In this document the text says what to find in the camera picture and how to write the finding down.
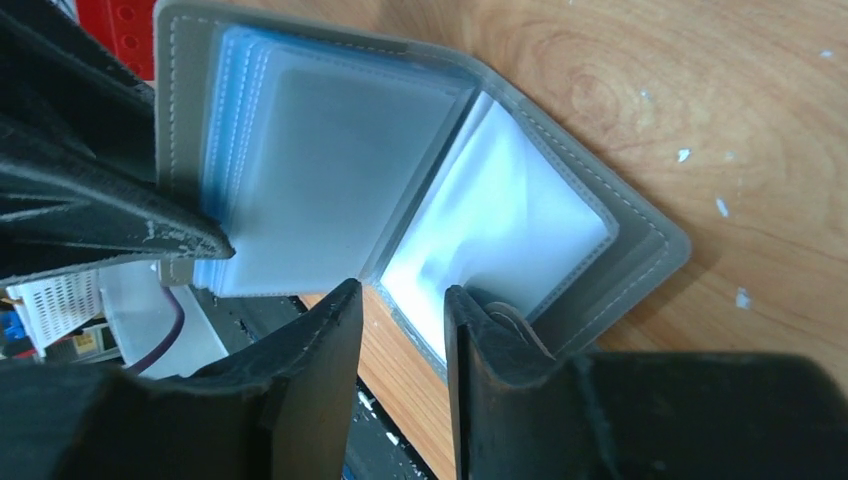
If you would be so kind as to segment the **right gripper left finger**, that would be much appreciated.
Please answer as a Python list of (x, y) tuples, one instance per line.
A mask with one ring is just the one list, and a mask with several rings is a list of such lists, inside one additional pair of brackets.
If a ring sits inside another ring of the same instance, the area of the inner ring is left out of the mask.
[(114, 364), (1, 366), (5, 479), (338, 479), (362, 287), (188, 377)]

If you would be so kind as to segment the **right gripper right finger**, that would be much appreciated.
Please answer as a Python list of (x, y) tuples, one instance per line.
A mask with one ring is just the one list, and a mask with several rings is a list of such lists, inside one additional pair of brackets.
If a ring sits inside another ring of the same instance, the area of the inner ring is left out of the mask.
[(797, 355), (550, 356), (529, 325), (444, 295), (460, 479), (843, 479), (847, 399)]

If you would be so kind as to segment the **grey card holder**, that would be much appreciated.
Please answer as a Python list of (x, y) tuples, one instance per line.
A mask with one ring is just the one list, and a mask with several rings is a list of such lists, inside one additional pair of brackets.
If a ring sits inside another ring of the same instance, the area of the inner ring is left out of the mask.
[(571, 353), (690, 258), (678, 225), (467, 54), (211, 1), (160, 1), (153, 28), (159, 187), (235, 251), (161, 261), (166, 284), (355, 278), (444, 375), (453, 285)]

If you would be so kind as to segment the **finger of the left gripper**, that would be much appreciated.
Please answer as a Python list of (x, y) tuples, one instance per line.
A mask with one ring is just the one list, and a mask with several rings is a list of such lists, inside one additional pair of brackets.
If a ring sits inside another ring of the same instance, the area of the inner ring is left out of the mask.
[(155, 187), (154, 93), (56, 6), (1, 10), (1, 283), (135, 260), (227, 259)]

